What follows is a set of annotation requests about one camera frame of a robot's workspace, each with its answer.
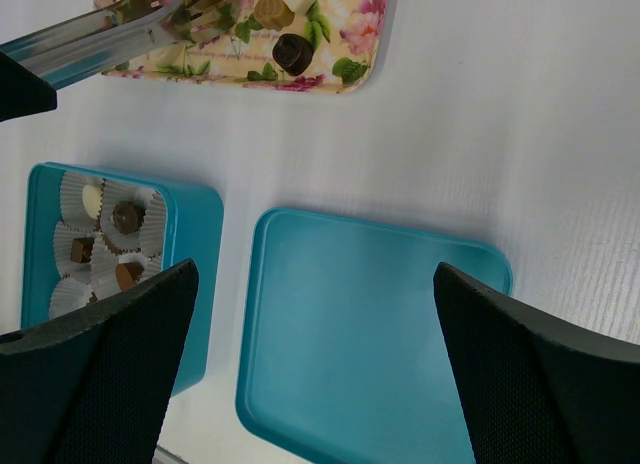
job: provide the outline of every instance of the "chocolate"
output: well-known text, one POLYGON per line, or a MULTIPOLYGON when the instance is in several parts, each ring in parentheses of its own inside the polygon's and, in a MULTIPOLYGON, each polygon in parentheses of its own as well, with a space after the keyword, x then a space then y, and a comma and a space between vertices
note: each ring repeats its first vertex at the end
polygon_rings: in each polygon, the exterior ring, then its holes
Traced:
POLYGON ((82 188, 82 205, 91 219, 98 219, 102 207, 102 189, 87 184, 82 188))
POLYGON ((91 253, 93 252, 93 237, 78 237, 71 241, 71 262, 78 264, 86 264, 91 261, 91 253))
POLYGON ((122 292, 134 287, 140 280, 144 267, 138 262, 127 262, 116 266, 116 281, 122 292))
POLYGON ((113 227, 128 236, 142 227, 145 210, 131 201, 120 202, 113 210, 113 227))
POLYGON ((287 74, 299 76, 313 59, 313 46, 302 36, 283 34, 273 48, 273 59, 287 74))
POLYGON ((281 31, 293 23, 295 14, 283 0, 258 0, 253 17, 265 29, 281 31))

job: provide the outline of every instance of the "paper cup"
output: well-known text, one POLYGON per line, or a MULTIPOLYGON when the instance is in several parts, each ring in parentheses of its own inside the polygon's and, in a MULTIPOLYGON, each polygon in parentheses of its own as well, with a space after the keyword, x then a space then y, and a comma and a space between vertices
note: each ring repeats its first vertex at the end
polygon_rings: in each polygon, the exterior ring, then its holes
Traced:
POLYGON ((104 241, 96 241, 91 260, 91 286, 98 299, 106 299, 121 292, 116 279, 116 266, 129 262, 141 264, 146 271, 149 259, 140 253, 116 255, 109 250, 104 241))
POLYGON ((151 279, 153 276, 156 276, 162 272, 162 256, 156 256, 152 258, 147 267, 145 267, 144 272, 142 273, 142 277, 140 278, 140 282, 146 281, 147 279, 151 279))
POLYGON ((114 209, 123 201, 130 201, 147 209, 154 193, 153 189, 136 187, 118 181, 107 180, 105 182, 100 228, 118 250, 132 252, 140 249, 140 231, 128 235, 120 233, 113 225, 114 209))
POLYGON ((98 229, 98 220, 87 214, 82 203, 82 190, 87 184, 102 188, 104 180, 76 172, 65 172, 60 184, 60 211, 62 220, 69 227, 95 231, 98 229))
POLYGON ((98 233, 78 231, 59 222, 53 234, 53 254, 60 277, 71 276, 78 281, 89 284, 91 282, 91 264, 80 264, 71 260, 71 246, 74 239, 96 237, 98 233))
POLYGON ((62 279, 53 290, 49 301, 49 319, 63 316, 87 305, 91 286, 73 277, 62 279))
POLYGON ((162 254, 166 224, 167 208, 160 193, 156 192, 151 198, 140 228, 140 247, 145 256, 154 257, 162 254))

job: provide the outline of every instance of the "white table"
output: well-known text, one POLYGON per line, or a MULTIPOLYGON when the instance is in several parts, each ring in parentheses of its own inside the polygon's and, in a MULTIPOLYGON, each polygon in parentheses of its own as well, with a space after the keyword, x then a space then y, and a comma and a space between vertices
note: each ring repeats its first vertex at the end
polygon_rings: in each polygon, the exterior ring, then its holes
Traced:
MULTIPOLYGON (((485 240, 517 298, 640 342, 640 0, 397 0, 377 76, 340 97, 95 77, 2 124, 0 332, 19 325, 39 161, 198 179, 225 201, 208 373, 160 443, 191 464, 299 459, 234 410, 249 251, 289 205, 485 240)), ((0 41, 91 0, 0 0, 0 41)))

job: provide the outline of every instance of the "metal tongs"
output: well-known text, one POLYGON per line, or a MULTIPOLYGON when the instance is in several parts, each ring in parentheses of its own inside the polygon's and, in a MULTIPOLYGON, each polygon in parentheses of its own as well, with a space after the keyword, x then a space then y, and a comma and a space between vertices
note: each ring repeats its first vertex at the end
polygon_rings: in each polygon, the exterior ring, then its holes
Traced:
POLYGON ((0 53, 55 90, 179 42, 227 31, 238 0, 122 0, 0 46, 0 53))

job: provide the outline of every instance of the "teal box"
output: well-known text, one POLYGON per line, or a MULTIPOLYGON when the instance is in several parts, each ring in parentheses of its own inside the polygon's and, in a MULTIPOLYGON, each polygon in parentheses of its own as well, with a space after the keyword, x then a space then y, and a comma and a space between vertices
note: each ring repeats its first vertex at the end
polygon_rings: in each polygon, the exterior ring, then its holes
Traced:
POLYGON ((471 464, 433 275, 448 262, 509 294, 486 244, 295 209, 255 230, 236 410, 318 464, 471 464))
POLYGON ((61 219, 60 183, 66 171, 149 187, 164 198, 167 209, 162 269, 191 258, 200 286, 173 395, 202 379, 207 363, 224 208, 212 188, 193 182, 146 176, 114 169, 36 165, 29 177, 22 288, 22 327, 49 319, 51 293, 60 276, 53 254, 53 234, 61 219))

